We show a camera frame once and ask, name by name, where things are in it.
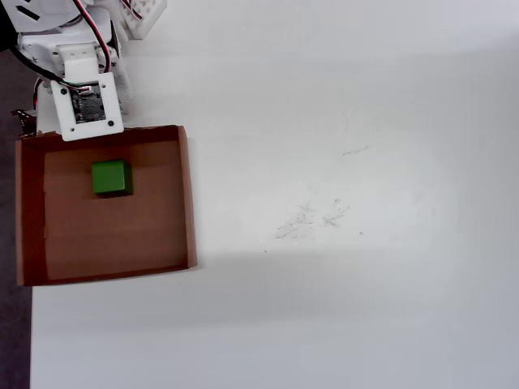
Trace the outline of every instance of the circuit board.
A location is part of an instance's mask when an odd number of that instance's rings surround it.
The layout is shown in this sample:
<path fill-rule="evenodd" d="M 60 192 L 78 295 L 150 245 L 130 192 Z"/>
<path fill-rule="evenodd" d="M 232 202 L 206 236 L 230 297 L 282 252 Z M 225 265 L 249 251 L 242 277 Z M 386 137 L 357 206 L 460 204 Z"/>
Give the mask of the circuit board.
<path fill-rule="evenodd" d="M 72 108 L 77 124 L 105 120 L 105 107 L 98 83 L 82 85 L 90 87 L 87 92 L 71 89 Z"/>

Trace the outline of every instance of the white plastic bracket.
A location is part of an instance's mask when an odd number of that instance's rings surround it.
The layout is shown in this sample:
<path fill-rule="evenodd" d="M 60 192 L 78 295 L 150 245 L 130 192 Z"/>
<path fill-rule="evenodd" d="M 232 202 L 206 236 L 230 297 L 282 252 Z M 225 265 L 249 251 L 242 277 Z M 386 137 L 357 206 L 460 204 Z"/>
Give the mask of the white plastic bracket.
<path fill-rule="evenodd" d="M 51 81 L 59 125 L 63 140 L 93 138 L 95 136 L 117 134 L 123 132 L 121 109 L 119 108 L 114 75 L 99 73 L 96 50 L 93 43 L 82 45 L 63 45 L 58 48 L 65 63 L 65 79 L 80 85 L 94 85 L 92 89 L 101 94 L 104 114 L 98 118 L 78 121 L 78 101 L 76 92 Z"/>
<path fill-rule="evenodd" d="M 134 39 L 144 39 L 167 7 L 168 2 L 167 0 L 128 0 L 128 2 L 142 16 L 142 20 L 138 20 L 123 4 L 121 4 L 122 18 Z"/>

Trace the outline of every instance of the dark floor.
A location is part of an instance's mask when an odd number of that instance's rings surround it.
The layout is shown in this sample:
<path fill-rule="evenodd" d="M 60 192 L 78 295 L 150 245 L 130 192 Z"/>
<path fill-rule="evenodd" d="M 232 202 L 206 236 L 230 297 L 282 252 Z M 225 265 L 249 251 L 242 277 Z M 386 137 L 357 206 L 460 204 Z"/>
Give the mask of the dark floor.
<path fill-rule="evenodd" d="M 36 74 L 10 52 L 0 53 L 0 388 L 29 388 L 30 288 L 16 285 L 15 141 L 21 131 L 12 109 L 30 109 Z"/>

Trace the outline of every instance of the red wire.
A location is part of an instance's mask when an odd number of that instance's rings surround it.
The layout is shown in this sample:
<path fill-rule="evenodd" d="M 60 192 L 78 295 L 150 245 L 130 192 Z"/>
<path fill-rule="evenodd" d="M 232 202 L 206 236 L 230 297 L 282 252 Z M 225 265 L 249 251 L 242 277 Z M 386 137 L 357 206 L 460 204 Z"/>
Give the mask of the red wire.
<path fill-rule="evenodd" d="M 36 84 L 34 85 L 34 93 L 32 94 L 32 105 L 34 109 L 36 109 L 36 106 L 38 104 L 38 87 L 43 82 L 43 79 L 38 79 L 36 81 Z"/>
<path fill-rule="evenodd" d="M 108 73 L 110 70 L 110 54 L 109 54 L 108 46 L 106 45 L 101 34 L 99 33 L 99 30 L 97 29 L 97 26 L 94 23 L 93 19 L 90 17 L 90 14 L 87 12 L 87 10 L 84 9 L 83 4 L 81 4 L 81 1 L 80 0 L 72 0 L 72 1 L 74 2 L 75 6 L 78 8 L 79 13 L 87 20 L 88 25 L 92 28 L 94 35 L 96 36 L 97 40 L 99 41 L 99 44 L 101 45 L 101 48 L 103 49 L 103 53 L 105 54 L 105 57 L 106 57 L 105 73 Z"/>
<path fill-rule="evenodd" d="M 133 15 L 135 15 L 135 17 L 138 20 L 143 19 L 143 17 L 141 15 L 139 15 L 139 13 L 135 10 L 135 8 L 131 7 L 131 4 L 127 0 L 121 0 L 121 3 L 124 4 L 128 8 L 128 10 L 131 11 L 133 13 Z"/>

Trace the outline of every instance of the brown box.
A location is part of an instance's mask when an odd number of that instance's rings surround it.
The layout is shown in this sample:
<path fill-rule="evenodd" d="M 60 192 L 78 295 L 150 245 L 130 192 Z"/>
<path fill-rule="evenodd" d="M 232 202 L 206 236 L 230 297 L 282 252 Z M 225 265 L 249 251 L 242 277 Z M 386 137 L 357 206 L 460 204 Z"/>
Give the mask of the brown box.
<path fill-rule="evenodd" d="M 127 161 L 134 194 L 103 199 L 92 162 Z M 64 142 L 55 133 L 16 144 L 18 283 L 65 284 L 196 265 L 186 131 L 125 130 Z"/>

